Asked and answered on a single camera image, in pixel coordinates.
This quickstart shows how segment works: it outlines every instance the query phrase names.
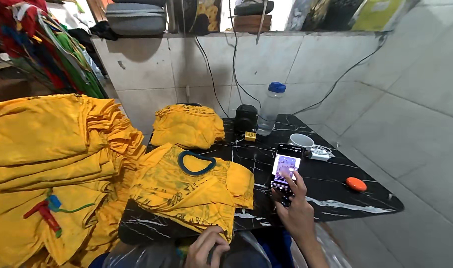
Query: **white mug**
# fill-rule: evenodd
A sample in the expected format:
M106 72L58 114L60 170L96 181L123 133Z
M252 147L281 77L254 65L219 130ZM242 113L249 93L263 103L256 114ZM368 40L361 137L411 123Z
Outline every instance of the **white mug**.
M314 141L313 139L306 135L294 133L291 136L289 136L288 144L300 146L310 151L311 148L314 146Z

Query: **phone screen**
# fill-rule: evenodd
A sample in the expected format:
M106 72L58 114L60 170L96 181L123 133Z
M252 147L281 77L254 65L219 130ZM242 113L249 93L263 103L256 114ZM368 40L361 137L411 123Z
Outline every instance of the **phone screen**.
M293 172L299 169L302 155L302 147L284 143L280 143L278 145L275 163L273 164L273 171L271 174L271 187L275 187L283 191L291 191L289 184L281 175L280 171L283 173L289 173L289 177L296 180Z

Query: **small yellow box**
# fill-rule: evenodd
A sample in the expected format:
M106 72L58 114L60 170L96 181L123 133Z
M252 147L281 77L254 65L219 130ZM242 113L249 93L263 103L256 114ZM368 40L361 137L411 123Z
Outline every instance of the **small yellow box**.
M256 140L256 133L254 132L245 132L244 133L244 140L254 142Z

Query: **hand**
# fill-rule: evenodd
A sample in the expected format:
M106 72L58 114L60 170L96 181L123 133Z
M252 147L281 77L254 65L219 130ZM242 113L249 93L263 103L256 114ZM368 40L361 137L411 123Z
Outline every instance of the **hand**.
M306 201L307 188L304 180L297 171L294 172L296 182L289 177L289 172L281 172L281 175L288 182L294 197L289 197L291 205L289 208L285 208L277 201L280 193L271 188L278 216L297 243L314 243L316 241L314 209Z
M200 234L198 239L188 249L185 268L218 268L222 254L230 250L228 242L219 234L223 229L219 226L210 226ZM213 251L211 265L206 263L208 254L215 244L218 246Z

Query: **blue bottle cap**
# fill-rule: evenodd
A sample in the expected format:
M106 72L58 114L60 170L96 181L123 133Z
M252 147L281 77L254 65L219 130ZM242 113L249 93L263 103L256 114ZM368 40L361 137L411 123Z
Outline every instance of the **blue bottle cap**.
M286 85L281 84L280 82L272 82L269 84L268 90L276 93L283 93L286 91Z

